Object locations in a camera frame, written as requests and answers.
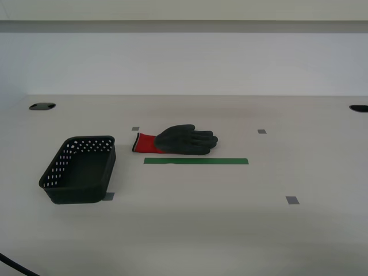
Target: white wall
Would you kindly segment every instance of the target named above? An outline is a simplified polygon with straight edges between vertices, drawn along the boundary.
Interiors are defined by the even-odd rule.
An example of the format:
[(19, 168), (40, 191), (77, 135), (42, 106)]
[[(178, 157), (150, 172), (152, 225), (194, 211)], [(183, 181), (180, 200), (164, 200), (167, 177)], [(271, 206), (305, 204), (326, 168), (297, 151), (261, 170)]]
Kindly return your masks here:
[(18, 44), (16, 36), (0, 34), (0, 111), (13, 106), (26, 95), (23, 83), (17, 81), (26, 72), (23, 68), (24, 45)]
[(368, 20), (366, 0), (0, 0), (11, 20)]
[(6, 95), (368, 95), (367, 33), (0, 33), (0, 43)]

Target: basket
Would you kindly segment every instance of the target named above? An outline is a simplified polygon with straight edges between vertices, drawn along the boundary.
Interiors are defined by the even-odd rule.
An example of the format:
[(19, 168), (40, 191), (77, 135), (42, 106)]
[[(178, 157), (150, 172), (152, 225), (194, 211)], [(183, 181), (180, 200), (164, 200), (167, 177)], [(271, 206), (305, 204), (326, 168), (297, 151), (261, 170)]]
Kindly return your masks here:
[(40, 179), (55, 204), (94, 203), (105, 197), (116, 160), (112, 136), (79, 136), (64, 142)]

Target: gray square marker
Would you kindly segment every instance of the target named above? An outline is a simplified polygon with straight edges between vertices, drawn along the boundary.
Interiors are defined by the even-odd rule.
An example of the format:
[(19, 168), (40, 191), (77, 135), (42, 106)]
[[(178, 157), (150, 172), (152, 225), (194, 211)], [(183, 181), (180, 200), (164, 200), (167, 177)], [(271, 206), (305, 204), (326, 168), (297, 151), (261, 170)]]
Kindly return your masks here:
[(286, 200), (289, 204), (299, 204), (297, 197), (286, 197)]
[(115, 193), (106, 193), (106, 196), (103, 198), (103, 201), (111, 201), (114, 198)]

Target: work glove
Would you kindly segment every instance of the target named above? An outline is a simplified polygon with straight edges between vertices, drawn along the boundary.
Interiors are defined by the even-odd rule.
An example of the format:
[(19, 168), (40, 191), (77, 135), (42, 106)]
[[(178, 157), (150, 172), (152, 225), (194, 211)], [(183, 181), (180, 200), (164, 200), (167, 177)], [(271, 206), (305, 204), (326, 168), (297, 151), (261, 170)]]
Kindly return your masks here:
[(194, 125), (176, 125), (157, 136), (138, 133), (133, 152), (206, 155), (217, 144), (212, 131), (195, 131)]

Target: green tape strip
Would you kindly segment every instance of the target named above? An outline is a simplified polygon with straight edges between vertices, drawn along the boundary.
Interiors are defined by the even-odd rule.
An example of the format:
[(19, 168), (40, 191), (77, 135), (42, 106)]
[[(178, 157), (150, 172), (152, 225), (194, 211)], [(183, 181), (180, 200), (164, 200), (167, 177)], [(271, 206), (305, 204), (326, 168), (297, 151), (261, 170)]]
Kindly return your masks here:
[(145, 158), (144, 164), (248, 165), (247, 158)]

